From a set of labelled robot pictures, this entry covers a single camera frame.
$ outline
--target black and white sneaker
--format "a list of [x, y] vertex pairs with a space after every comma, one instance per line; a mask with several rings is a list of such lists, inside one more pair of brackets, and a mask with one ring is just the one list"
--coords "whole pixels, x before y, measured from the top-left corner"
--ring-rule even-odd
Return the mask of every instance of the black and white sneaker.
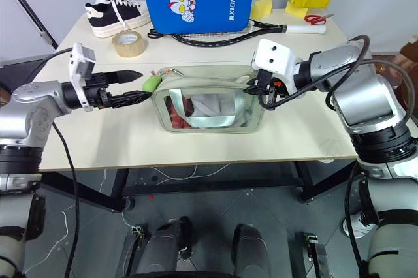
[[86, 3], [86, 14], [96, 37], [105, 38], [150, 22], [145, 1], [97, 0]]

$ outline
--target packing tape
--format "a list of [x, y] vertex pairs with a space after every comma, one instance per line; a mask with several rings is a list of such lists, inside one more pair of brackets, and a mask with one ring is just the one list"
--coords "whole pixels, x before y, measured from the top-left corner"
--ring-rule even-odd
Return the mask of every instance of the packing tape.
[[116, 52], [122, 57], [135, 57], [145, 50], [145, 42], [140, 33], [124, 31], [112, 38]]

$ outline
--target green strap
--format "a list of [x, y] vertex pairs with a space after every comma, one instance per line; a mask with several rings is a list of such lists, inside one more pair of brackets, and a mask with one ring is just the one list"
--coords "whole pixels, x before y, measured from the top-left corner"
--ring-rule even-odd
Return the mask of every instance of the green strap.
[[235, 92], [235, 115], [231, 116], [186, 117], [183, 106], [182, 90], [171, 89], [169, 90], [169, 93], [177, 114], [195, 128], [229, 127], [235, 122], [235, 117], [244, 111], [245, 94], [241, 89]]

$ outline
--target white handle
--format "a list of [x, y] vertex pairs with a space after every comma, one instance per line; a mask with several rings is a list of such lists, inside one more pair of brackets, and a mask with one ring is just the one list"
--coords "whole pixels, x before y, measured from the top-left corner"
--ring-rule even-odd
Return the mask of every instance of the white handle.
[[286, 33], [317, 33], [323, 35], [326, 30], [326, 25], [288, 25]]

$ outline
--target white wire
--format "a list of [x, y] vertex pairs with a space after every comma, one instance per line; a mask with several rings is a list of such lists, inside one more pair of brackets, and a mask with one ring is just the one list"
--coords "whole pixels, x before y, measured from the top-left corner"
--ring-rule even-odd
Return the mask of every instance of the white wire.
[[154, 167], [153, 167], [153, 169], [156, 169], [158, 172], [161, 172], [164, 176], [169, 177], [168, 179], [163, 180], [163, 181], [160, 181], [159, 183], [157, 183], [157, 185], [160, 185], [160, 184], [162, 184], [162, 183], [164, 183], [166, 181], [169, 181], [169, 180], [187, 180], [187, 179], [192, 179], [192, 178], [210, 177], [210, 176], [216, 175], [218, 172], [220, 172], [221, 170], [223, 170], [224, 168], [226, 168], [229, 165], [230, 164], [226, 164], [225, 166], [222, 166], [220, 169], [216, 170], [215, 172], [212, 172], [211, 174], [201, 175], [201, 176], [194, 176], [195, 175], [195, 172], [194, 172], [191, 176], [189, 176], [189, 177], [182, 177], [182, 178], [170, 178], [168, 175], [164, 174], [162, 171], [160, 171], [160, 170], [158, 170], [158, 169], [156, 169]]
[[133, 242], [129, 245], [128, 250], [127, 250], [126, 255], [125, 255], [125, 259], [123, 260], [123, 266], [122, 266], [123, 273], [122, 274], [123, 274], [124, 277], [125, 277], [125, 274], [126, 274], [125, 265], [126, 265], [126, 260], [128, 258], [128, 255], [129, 255], [129, 251], [131, 250], [132, 246], [134, 245], [135, 241], [139, 238], [139, 236], [140, 236], [140, 234], [138, 234], [137, 237], [135, 238], [135, 240], [133, 240]]
[[102, 192], [102, 187], [103, 187], [103, 183], [105, 182], [105, 180], [106, 180], [106, 169], [104, 170], [103, 180], [100, 184], [99, 192]]
[[138, 232], [139, 234], [141, 233], [141, 231], [138, 229], [138, 227], [135, 227], [135, 226], [132, 226], [131, 224], [129, 224], [127, 221], [126, 221], [126, 219], [125, 219], [125, 216], [123, 215], [123, 212], [124, 212], [125, 210], [123, 210], [122, 211], [122, 213], [121, 213], [121, 215], [122, 215], [122, 219], [123, 219], [123, 222], [128, 226], [128, 227], [131, 227], [132, 229], [134, 229], [134, 230], [136, 230], [136, 232]]
[[46, 260], [50, 257], [52, 251], [56, 248], [57, 245], [59, 245], [67, 236], [68, 236], [68, 226], [67, 226], [67, 214], [65, 214], [64, 211], [62, 211], [62, 214], [64, 214], [64, 221], [65, 221], [65, 235], [59, 240], [57, 241], [52, 248], [50, 249], [50, 251], [48, 252], [48, 254], [46, 255], [45, 258], [43, 258], [41, 261], [37, 262], [36, 264], [33, 264], [31, 267], [29, 267], [28, 269], [25, 270], [24, 274], [26, 275], [29, 270], [31, 270], [32, 268], [41, 265], [43, 262], [46, 262]]
[[170, 180], [187, 180], [187, 179], [189, 179], [189, 178], [194, 177], [194, 175], [196, 174], [197, 165], [195, 165], [195, 170], [194, 170], [194, 171], [193, 171], [193, 173], [192, 173], [190, 176], [188, 176], [188, 177], [171, 177], [171, 176], [169, 176], [169, 175], [165, 174], [164, 172], [160, 171], [160, 169], [158, 169], [158, 168], [156, 168], [156, 167], [151, 167], [151, 168], [152, 168], [152, 169], [154, 169], [154, 170], [157, 170], [160, 174], [162, 174], [163, 176], [165, 176], [165, 177], [169, 178]]

